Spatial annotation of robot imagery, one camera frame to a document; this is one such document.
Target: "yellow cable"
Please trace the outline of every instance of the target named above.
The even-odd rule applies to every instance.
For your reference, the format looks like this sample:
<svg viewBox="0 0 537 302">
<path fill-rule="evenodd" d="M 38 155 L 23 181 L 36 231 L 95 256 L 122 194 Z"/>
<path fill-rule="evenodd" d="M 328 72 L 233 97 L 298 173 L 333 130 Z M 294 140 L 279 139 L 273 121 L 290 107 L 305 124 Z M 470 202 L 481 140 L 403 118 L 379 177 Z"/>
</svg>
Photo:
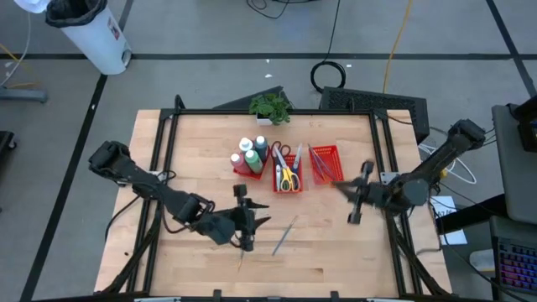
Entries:
<svg viewBox="0 0 537 302">
<path fill-rule="evenodd" d="M 9 51 L 9 49 L 4 46 L 3 44 L 0 43 L 0 48 L 3 49 L 3 51 L 8 54 L 11 59 L 13 59 L 15 61 L 15 63 L 18 63 L 19 62 L 19 59 L 17 59 L 17 57 L 11 53 L 11 51 Z M 26 64 L 24 64 L 23 62 L 21 62 L 20 64 L 27 72 L 31 73 L 32 75 L 35 76 L 35 73 L 33 73 L 33 71 L 28 68 L 28 66 L 26 66 Z M 31 83 L 21 83 L 21 84 L 14 84 L 14 85 L 11 85 L 11 86 L 8 86 L 8 88 L 15 88 L 15 87 L 23 87 L 23 86 L 35 86 L 35 85 L 38 85 L 39 82 L 31 82 Z"/>
<path fill-rule="evenodd" d="M 20 84 L 13 84 L 13 85 L 9 85 L 9 86 L 6 86 L 8 89 L 11 89 L 11 88 L 20 88 L 20 87 L 26 87 L 26 86 L 36 86 L 38 85 L 39 83 L 38 82 L 29 82 L 29 83 L 20 83 Z"/>
<path fill-rule="evenodd" d="M 394 57 L 395 50 L 397 49 L 397 44 L 399 44 L 399 39 L 401 38 L 401 34 L 403 33 L 404 26 L 406 25 L 406 22 L 409 19 L 411 7 L 412 7 L 412 0 L 409 0 L 409 4 L 407 4 L 406 6 L 406 12 L 404 13 L 403 24 L 401 25 L 401 28 L 399 29 L 399 33 L 397 34 L 397 39 L 395 39 L 392 52 L 389 54 L 388 63 L 386 63 L 386 71 L 384 72 L 383 93 L 386 93 L 386 85 L 388 84 L 389 65 L 390 63 L 392 63 L 392 58 Z"/>
</svg>

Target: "white paper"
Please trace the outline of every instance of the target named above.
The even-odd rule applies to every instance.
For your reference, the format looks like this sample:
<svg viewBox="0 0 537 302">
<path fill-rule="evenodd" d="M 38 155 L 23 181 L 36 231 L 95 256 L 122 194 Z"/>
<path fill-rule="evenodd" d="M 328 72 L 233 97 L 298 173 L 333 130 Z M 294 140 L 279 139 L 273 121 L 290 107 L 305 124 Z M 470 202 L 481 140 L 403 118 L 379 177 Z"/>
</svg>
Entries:
<svg viewBox="0 0 537 302">
<path fill-rule="evenodd" d="M 451 196 L 431 196 L 430 203 L 440 217 L 456 212 L 455 203 Z M 468 244 L 467 237 L 464 236 L 463 230 L 447 233 L 446 237 L 450 245 Z M 442 245 L 446 245 L 444 235 L 440 236 L 440 240 Z"/>
</svg>

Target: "yellow scissors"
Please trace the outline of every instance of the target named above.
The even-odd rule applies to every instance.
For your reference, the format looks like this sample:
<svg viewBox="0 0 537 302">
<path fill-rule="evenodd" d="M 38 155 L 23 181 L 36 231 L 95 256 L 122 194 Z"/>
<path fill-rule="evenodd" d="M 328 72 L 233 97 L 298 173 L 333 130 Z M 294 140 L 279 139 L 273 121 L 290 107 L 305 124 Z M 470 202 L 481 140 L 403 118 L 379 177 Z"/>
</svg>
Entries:
<svg viewBox="0 0 537 302">
<path fill-rule="evenodd" d="M 285 163 L 285 159 L 280 153 L 280 151 L 277 148 L 275 149 L 275 151 L 278 155 L 279 163 L 282 166 L 282 182 L 279 188 L 285 192 L 300 190 L 299 176 L 293 173 L 293 171 L 291 171 L 291 168 L 287 166 L 287 164 Z"/>
</svg>

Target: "rgb keyboard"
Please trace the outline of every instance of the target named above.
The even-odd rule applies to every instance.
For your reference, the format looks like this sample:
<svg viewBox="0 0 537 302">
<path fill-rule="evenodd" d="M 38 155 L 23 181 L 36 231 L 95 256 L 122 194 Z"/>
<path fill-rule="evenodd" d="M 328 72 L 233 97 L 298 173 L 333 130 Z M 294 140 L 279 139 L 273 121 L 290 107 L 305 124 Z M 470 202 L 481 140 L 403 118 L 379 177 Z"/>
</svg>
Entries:
<svg viewBox="0 0 537 302">
<path fill-rule="evenodd" d="M 537 294 L 537 248 L 498 240 L 500 283 L 507 289 Z"/>
</svg>

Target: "keyboard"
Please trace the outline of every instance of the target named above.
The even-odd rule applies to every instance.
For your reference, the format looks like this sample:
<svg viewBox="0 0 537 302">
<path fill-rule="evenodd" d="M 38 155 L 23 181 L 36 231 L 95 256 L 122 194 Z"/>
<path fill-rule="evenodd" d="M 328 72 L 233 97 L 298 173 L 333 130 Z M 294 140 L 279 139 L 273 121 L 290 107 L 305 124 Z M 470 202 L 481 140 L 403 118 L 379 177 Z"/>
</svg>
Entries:
<svg viewBox="0 0 537 302">
<path fill-rule="evenodd" d="M 370 91 L 325 87 L 319 109 L 406 109 L 410 112 L 416 141 L 429 136 L 427 101 L 420 97 L 395 96 Z"/>
<path fill-rule="evenodd" d="M 497 251 L 501 285 L 537 294 L 537 246 L 521 246 L 499 238 Z"/>
</svg>

